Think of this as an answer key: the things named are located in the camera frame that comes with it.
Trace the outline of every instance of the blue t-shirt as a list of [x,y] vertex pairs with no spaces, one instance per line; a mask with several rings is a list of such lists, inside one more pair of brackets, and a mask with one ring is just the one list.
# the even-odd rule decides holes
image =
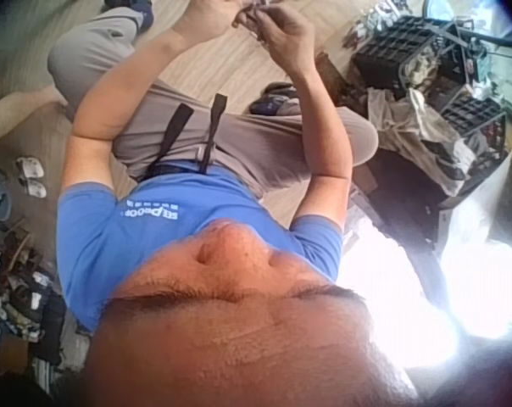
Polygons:
[[[187,168],[194,163],[174,162]],[[321,216],[280,226],[228,170],[175,174],[145,181],[118,201],[102,184],[69,188],[58,203],[58,273],[68,307],[88,329],[97,327],[115,288],[157,250],[197,234],[213,220],[251,226],[270,246],[306,259],[331,281],[342,250],[339,228]]]

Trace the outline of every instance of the suspender strap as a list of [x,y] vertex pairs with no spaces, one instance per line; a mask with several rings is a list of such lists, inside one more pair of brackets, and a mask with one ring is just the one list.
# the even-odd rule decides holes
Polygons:
[[168,127],[165,129],[164,139],[160,145],[159,154],[156,159],[148,166],[147,173],[144,178],[148,178],[148,175],[154,172],[156,165],[169,152],[171,146],[173,146],[173,143],[177,140],[177,138],[179,138],[186,126],[186,123],[188,123],[193,114],[194,109],[188,105],[184,103],[179,105],[177,110],[173,113]]
[[199,173],[207,174],[207,167],[209,167],[209,161],[211,160],[211,153],[214,149],[214,135],[219,128],[220,117],[225,111],[228,98],[224,95],[217,95],[214,97],[213,107],[211,108],[211,125],[209,127],[209,139],[207,146],[205,147],[205,154],[203,160],[199,164]]

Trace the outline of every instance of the black suspenders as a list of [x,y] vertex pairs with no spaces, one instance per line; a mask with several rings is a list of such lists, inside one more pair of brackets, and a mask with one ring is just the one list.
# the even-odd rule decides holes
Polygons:
[[[199,163],[199,174],[207,174],[207,168],[209,167],[209,162],[211,160],[211,153],[214,148],[214,136],[219,128],[220,117],[225,112],[225,106],[227,104],[228,98],[224,95],[217,94],[214,97],[213,107],[211,108],[211,124],[209,126],[209,139],[207,140],[207,145],[205,146],[205,152],[203,154],[203,159]],[[148,166],[147,171],[141,181],[145,181],[154,176],[161,176],[165,174],[180,174],[183,172],[193,172],[189,170],[185,170],[179,167],[175,167],[167,164],[160,164],[160,161],[163,157],[167,155],[170,151],[171,147],[179,138],[182,131],[186,127],[186,124],[194,114],[194,109],[190,106],[181,103],[177,110],[173,113],[171,117],[170,123],[164,132],[164,139],[162,140],[162,144],[160,145],[160,151],[156,159]]]

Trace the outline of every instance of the nose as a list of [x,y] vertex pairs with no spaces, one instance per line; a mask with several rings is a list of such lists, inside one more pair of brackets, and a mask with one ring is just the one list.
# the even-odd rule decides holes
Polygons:
[[198,262],[204,265],[250,267],[268,262],[271,248],[250,226],[228,220],[213,223],[202,232]]

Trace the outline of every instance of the gray pants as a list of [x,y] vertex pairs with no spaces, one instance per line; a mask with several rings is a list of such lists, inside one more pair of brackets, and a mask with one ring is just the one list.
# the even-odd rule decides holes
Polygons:
[[[115,8],[74,28],[53,47],[48,69],[68,101],[70,120],[100,77],[134,52],[132,43],[141,22],[139,13]],[[141,177],[157,157],[164,130],[180,103],[195,112],[164,160],[203,157],[209,134],[209,107],[156,80],[113,144],[114,156],[127,166],[132,178]],[[376,152],[376,129],[347,108],[337,111],[350,137],[354,163],[363,164]],[[215,136],[211,163],[233,171],[261,198],[266,192],[310,177],[301,136],[300,114],[287,117],[224,114]]]

